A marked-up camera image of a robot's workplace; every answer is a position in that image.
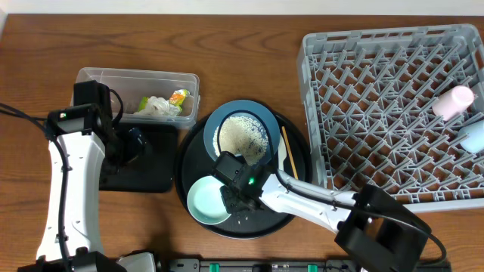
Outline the yellow green snack wrapper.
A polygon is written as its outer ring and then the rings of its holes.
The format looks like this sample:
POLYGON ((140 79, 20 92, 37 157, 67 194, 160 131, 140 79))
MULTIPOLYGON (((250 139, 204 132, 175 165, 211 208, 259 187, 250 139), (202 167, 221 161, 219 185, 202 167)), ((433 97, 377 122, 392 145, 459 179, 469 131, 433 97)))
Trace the yellow green snack wrapper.
POLYGON ((187 89, 179 89, 174 91, 170 98, 166 100, 175 106, 180 106, 182 111, 182 104, 185 102, 185 99, 189 94, 190 92, 187 89))

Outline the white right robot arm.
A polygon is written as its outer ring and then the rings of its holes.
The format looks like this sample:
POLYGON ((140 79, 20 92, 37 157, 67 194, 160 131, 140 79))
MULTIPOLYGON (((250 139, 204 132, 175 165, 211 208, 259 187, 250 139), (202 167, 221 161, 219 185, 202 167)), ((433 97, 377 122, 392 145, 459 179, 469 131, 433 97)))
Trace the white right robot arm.
POLYGON ((267 165, 248 166, 224 152, 213 166, 227 212, 267 208, 311 221, 335 233, 336 244, 367 271, 413 271, 431 229, 373 185, 336 192, 267 165))

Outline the pink cup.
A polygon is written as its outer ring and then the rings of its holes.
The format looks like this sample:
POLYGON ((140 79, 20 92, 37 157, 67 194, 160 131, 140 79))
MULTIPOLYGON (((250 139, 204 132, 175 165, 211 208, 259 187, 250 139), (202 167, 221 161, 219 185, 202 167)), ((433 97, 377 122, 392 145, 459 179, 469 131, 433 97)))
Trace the pink cup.
POLYGON ((453 87, 440 95, 432 105, 433 113, 441 116, 444 121, 463 113, 475 100, 473 91, 463 85, 453 87))

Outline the light blue cup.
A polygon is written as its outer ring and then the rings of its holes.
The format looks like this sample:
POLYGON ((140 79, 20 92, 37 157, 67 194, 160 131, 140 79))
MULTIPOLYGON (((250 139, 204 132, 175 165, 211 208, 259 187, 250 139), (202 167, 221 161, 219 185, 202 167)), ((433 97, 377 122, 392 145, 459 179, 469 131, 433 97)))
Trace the light blue cup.
POLYGON ((460 142, 460 145, 470 153, 478 153, 483 151, 483 123, 484 121, 478 121, 468 126, 463 127, 458 132, 458 137, 466 135, 467 137, 460 142))

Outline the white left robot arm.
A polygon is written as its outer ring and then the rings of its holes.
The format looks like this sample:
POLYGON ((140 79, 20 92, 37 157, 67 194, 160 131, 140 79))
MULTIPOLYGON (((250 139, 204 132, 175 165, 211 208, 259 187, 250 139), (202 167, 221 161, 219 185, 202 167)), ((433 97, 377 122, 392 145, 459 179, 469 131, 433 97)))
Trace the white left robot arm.
POLYGON ((51 189, 48 217, 34 264, 23 271, 158 271, 154 253, 113 259, 104 254, 99 230, 99 184, 144 154, 138 129, 118 133, 115 92, 95 80, 73 86, 73 104, 51 111, 40 127, 48 139, 51 189))

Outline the green bowl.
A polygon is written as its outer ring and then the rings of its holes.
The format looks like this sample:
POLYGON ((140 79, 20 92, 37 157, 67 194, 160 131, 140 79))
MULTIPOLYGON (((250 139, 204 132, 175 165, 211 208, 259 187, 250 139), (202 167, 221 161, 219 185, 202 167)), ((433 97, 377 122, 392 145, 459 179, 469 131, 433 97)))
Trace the green bowl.
POLYGON ((224 184, 213 176, 198 179, 187 195, 187 207, 191 216, 201 224, 217 225, 231 215, 226 211, 220 189, 224 184))

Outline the white paper napkin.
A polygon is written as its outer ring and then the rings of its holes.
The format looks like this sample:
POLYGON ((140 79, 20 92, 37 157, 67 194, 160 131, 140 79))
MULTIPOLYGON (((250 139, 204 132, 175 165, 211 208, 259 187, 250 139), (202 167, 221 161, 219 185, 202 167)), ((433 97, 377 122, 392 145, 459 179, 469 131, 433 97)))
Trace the white paper napkin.
POLYGON ((178 116, 182 112, 180 106, 175 106, 162 97, 143 97, 135 115, 140 116, 178 116))

